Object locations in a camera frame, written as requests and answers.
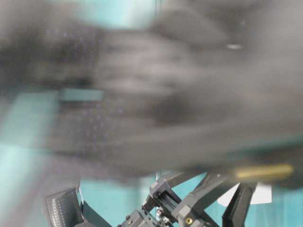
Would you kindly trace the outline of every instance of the white paper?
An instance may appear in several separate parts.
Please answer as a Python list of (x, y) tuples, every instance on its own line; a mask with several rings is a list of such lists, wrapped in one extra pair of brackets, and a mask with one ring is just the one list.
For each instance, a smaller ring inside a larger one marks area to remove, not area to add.
[[(235, 194), (239, 184), (231, 188), (223, 196), (218, 199), (218, 203), (227, 207), (229, 202), (232, 200), (233, 195)], [(272, 202), (272, 192), (271, 185), (265, 185), (258, 183), (255, 193), (252, 195), (251, 204), (263, 204)]]

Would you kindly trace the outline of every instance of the black mechanical part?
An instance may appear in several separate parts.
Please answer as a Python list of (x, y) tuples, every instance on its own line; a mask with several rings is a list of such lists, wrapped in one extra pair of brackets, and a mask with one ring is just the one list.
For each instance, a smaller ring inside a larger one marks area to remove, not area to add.
[(223, 216), (223, 227), (244, 227), (256, 184), (240, 183)]
[(150, 213), (135, 210), (127, 215), (125, 221), (119, 227), (166, 227), (164, 223), (157, 221)]
[(172, 216), (178, 219), (179, 212), (184, 206), (191, 207), (195, 213), (201, 215), (204, 210), (216, 201), (236, 183), (229, 181), (228, 176), (221, 175), (208, 183), (194, 189), (184, 200), (172, 211)]
[(84, 218), (96, 227), (111, 227), (97, 212), (95, 212), (85, 201), (81, 206)]
[(211, 181), (219, 176), (220, 176), (220, 174), (218, 174), (218, 173), (212, 173), (212, 172), (207, 173), (206, 176), (202, 179), (202, 181), (195, 187), (195, 189), (207, 184), (209, 181)]

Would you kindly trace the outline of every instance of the bolt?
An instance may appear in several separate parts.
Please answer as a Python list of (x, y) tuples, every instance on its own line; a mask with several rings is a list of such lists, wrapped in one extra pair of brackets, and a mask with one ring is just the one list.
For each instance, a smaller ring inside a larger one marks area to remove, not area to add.
[(191, 225), (193, 223), (193, 219), (187, 218), (185, 222), (186, 222), (186, 224)]

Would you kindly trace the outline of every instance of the black plastic part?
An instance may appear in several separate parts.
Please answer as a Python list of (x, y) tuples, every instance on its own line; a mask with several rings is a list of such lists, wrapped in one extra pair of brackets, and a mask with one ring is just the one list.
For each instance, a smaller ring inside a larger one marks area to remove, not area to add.
[(97, 212), (95, 212), (85, 201), (81, 206), (84, 218), (95, 227), (112, 227)]
[(244, 227), (256, 184), (240, 183), (223, 216), (223, 227)]

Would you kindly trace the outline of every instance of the screw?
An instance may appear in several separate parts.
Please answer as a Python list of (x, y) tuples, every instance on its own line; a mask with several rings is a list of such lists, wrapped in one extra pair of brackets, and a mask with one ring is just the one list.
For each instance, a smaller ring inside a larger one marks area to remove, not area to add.
[(185, 222), (186, 224), (191, 225), (193, 223), (193, 220), (192, 218), (187, 218)]

